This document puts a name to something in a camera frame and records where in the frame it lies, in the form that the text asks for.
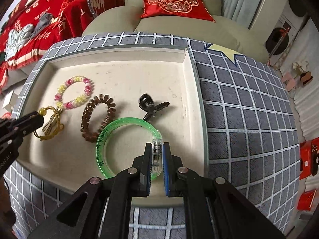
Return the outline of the green plastic bangle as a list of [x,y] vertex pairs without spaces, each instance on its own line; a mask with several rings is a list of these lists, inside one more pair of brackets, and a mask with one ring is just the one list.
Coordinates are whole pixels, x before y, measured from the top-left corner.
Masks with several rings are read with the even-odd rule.
[[111,170],[106,158],[104,157],[104,148],[108,143],[111,134],[116,129],[127,126],[136,125],[146,129],[153,137],[153,159],[152,159],[152,171],[151,180],[156,179],[163,171],[163,159],[162,159],[162,145],[163,139],[159,130],[157,130],[153,125],[146,122],[145,120],[134,118],[134,117],[124,117],[114,120],[108,124],[100,133],[96,141],[96,160],[101,173],[106,178],[111,178],[115,176],[115,173]]

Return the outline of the black hair clip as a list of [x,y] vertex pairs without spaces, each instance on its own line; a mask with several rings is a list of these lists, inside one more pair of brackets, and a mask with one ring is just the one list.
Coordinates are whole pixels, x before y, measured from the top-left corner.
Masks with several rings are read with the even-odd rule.
[[163,103],[155,104],[152,97],[145,93],[139,98],[139,107],[146,115],[143,117],[144,121],[149,121],[149,119],[157,112],[163,110],[164,108],[168,107],[170,102],[166,101]]

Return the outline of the white jewelry tray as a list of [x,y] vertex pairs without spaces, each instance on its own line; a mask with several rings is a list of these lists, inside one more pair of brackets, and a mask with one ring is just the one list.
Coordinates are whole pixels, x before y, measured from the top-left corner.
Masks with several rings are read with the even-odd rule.
[[[68,102],[90,92],[92,108],[84,105],[63,110],[64,126],[54,138],[40,140],[43,132],[28,135],[18,162],[39,178],[74,192],[89,178],[102,177],[96,145],[109,119],[142,119],[139,98],[149,94],[155,104],[170,105],[149,120],[170,144],[184,166],[204,175],[207,171],[208,139],[204,105],[195,61],[189,48],[170,45],[116,45],[49,58],[31,72],[17,101],[17,116],[55,104],[58,92]],[[142,155],[152,135],[136,125],[112,132],[104,148],[111,170],[119,173]]]

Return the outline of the grey plaid tablecloth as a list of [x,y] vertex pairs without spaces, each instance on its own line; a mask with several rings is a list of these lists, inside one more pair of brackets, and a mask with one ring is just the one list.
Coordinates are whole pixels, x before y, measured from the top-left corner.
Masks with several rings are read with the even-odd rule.
[[[295,118],[277,74],[252,58],[208,49],[208,43],[157,33],[107,33],[54,44],[44,59],[124,44],[190,48],[196,63],[208,127],[209,177],[220,175],[244,194],[280,231],[295,208],[299,145]],[[18,238],[26,238],[69,195],[14,162],[5,174]],[[129,238],[186,238],[182,209],[134,208]]]

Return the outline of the grey stuffed toy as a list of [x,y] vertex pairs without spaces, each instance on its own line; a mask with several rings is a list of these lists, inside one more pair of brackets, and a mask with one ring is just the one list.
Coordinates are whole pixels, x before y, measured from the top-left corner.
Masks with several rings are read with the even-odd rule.
[[45,27],[51,24],[51,20],[53,19],[53,15],[51,13],[44,13],[40,18],[39,22],[36,24],[31,38],[36,37]]

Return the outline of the yellow star sticker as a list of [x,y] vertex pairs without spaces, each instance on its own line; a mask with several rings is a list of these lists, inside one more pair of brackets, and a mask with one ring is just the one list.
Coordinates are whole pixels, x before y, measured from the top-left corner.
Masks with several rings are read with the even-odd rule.
[[235,50],[228,49],[217,44],[208,44],[204,50],[209,54],[213,65],[218,66],[225,65],[228,67],[230,64],[233,64],[234,66],[238,67],[236,56],[243,55]]

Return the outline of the red gift box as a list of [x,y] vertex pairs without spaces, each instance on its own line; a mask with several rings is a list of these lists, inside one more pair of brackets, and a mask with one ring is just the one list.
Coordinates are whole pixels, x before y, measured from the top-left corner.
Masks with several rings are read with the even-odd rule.
[[300,143],[299,150],[301,161],[299,179],[315,176],[318,173],[319,138]]

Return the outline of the red embroidered cushion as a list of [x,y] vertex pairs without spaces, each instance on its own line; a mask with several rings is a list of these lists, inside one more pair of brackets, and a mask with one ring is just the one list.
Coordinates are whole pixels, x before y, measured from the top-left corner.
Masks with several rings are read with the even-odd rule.
[[214,22],[203,0],[143,0],[142,18],[179,16]]

